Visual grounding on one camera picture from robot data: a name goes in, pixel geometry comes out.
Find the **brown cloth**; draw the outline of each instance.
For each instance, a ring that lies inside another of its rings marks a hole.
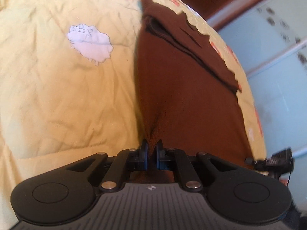
[[[162,139],[166,148],[204,151],[245,166],[252,153],[234,73],[185,13],[141,3],[138,92],[149,154]]]

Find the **black device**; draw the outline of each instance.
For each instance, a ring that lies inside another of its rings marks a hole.
[[[162,141],[155,150],[157,169],[172,171],[175,182],[129,182],[131,172],[147,170],[146,141],[115,157],[100,152],[18,184],[12,230],[304,229],[277,179]]]

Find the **wooden trim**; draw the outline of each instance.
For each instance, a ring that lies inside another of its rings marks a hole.
[[[237,18],[238,16],[243,14],[245,11],[252,8],[253,6],[255,6],[257,3],[261,2],[261,1],[263,1],[263,0],[249,0],[248,2],[242,4],[242,6],[237,7],[234,11],[232,11],[231,14],[227,15],[224,18],[222,17],[220,21],[216,22],[214,25],[211,25],[211,27],[213,27],[216,31],[222,29],[228,23],[232,22],[235,18]]]

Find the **bed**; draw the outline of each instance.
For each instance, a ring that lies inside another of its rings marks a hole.
[[[154,0],[210,35],[235,73],[255,158],[266,149],[245,73],[232,50],[180,0]],[[144,138],[135,88],[139,0],[0,0],[0,229],[16,221],[16,184],[93,153],[109,156]],[[100,54],[79,39],[97,43]]]

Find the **black cable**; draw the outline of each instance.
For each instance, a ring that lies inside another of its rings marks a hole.
[[[291,173],[292,173],[292,172],[290,172],[290,174],[289,174],[289,178],[288,178],[287,186],[288,186],[289,181],[290,181]]]

